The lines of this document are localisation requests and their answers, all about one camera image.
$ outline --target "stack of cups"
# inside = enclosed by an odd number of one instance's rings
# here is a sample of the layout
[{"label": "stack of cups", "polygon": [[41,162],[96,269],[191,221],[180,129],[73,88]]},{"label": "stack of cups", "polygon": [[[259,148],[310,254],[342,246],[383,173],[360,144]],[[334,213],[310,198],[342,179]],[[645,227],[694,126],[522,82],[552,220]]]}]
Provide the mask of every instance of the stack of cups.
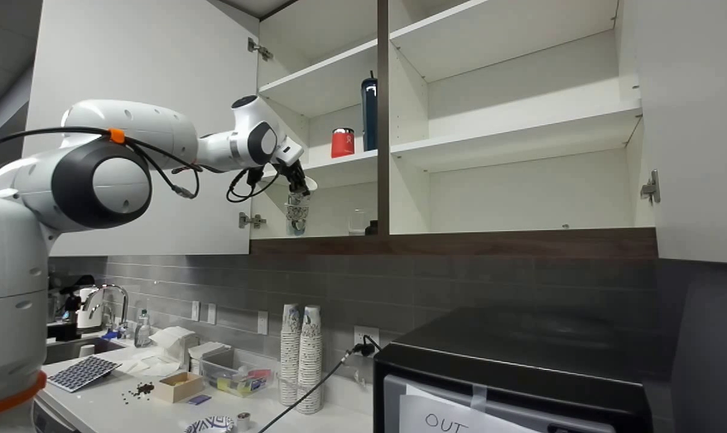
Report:
[{"label": "stack of cups", "polygon": [[300,331],[302,331],[302,311],[297,304],[284,305],[281,317],[281,404],[297,403],[297,379],[300,379]]},{"label": "stack of cups", "polygon": [[[307,394],[324,379],[324,338],[320,338],[320,308],[307,305],[300,334],[300,394]],[[307,403],[300,404],[300,412],[313,415],[324,404],[320,391],[315,391]]]}]

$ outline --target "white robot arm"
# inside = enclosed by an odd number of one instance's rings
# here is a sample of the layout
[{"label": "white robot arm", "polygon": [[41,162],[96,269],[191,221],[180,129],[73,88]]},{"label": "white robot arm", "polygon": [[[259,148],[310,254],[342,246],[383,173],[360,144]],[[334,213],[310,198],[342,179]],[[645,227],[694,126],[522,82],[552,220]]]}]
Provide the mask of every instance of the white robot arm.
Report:
[{"label": "white robot arm", "polygon": [[310,192],[302,148],[255,96],[233,103],[233,130],[208,137],[176,111],[133,101],[80,101],[49,132],[64,130],[70,132],[60,149],[0,168],[0,427],[44,382],[49,249],[60,233],[142,216],[153,203],[150,168],[242,168],[260,179],[272,165],[291,196]]}]

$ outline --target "tile backsplash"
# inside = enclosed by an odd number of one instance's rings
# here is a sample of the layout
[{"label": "tile backsplash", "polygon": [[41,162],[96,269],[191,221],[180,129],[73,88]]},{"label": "tile backsplash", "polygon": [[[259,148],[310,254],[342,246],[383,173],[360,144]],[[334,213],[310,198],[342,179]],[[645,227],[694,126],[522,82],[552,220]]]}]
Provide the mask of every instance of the tile backsplash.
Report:
[{"label": "tile backsplash", "polygon": [[[502,257],[56,257],[64,280],[94,275],[127,291],[127,317],[148,308],[158,327],[185,326],[204,339],[231,343],[268,357],[279,351],[284,304],[320,305],[331,367],[351,348],[351,331],[379,327],[383,343],[444,314],[476,304],[566,308],[592,315],[634,348],[647,379],[668,379],[677,327],[663,321],[670,299],[657,293],[655,262],[502,261]],[[201,301],[201,322],[191,305]],[[208,305],[216,326],[204,326]],[[259,334],[259,311],[269,333]]]}]

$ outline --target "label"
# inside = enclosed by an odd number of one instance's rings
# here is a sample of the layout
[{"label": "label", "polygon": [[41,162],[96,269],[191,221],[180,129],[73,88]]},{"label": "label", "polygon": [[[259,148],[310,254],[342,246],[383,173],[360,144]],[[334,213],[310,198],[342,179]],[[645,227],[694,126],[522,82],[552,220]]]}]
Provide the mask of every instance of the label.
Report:
[{"label": "label", "polygon": [[498,417],[425,394],[403,394],[399,415],[399,433],[534,433]]}]

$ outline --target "dark bottle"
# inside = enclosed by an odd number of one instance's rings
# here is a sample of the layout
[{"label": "dark bottle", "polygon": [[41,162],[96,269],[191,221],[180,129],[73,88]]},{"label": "dark bottle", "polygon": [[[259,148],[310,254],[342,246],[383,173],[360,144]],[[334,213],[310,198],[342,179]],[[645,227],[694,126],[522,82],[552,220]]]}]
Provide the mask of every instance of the dark bottle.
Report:
[{"label": "dark bottle", "polygon": [[379,79],[373,73],[362,82],[363,149],[379,149]]}]

